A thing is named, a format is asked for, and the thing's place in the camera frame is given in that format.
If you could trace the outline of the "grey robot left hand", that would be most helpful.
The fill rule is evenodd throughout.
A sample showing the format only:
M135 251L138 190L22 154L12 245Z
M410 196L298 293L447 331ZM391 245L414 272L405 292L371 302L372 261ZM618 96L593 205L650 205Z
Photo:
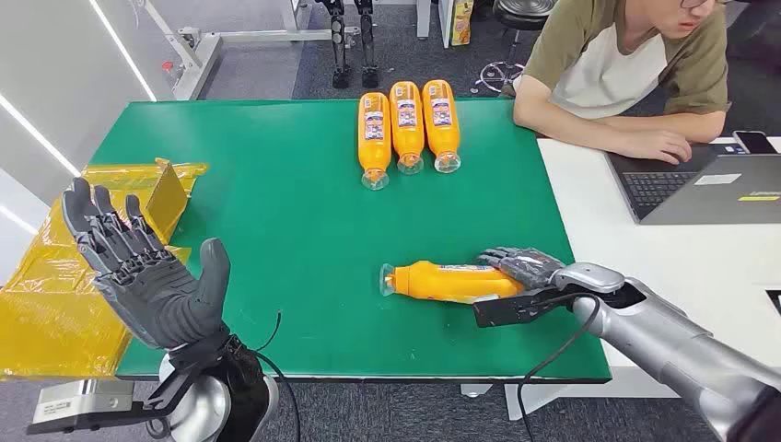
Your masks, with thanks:
M157 237L136 195L126 196L122 220L106 187L76 177L62 207L76 248L95 273L93 285L138 340L170 350L226 328L230 260L219 238L202 243L202 272L195 277Z

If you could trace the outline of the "person's right hand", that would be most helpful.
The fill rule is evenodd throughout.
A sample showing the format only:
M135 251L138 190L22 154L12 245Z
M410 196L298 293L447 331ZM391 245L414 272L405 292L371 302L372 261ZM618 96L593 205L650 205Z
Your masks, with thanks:
M682 135L657 130L627 133L617 153L624 157L653 159L673 165L688 162L693 155L691 145Z

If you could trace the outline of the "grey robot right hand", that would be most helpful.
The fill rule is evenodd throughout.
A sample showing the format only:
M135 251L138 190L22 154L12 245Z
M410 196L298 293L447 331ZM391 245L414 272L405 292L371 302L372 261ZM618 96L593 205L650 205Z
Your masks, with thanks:
M554 273L565 267L555 257L534 248L490 248L482 251L477 260L496 268L525 289L548 286Z

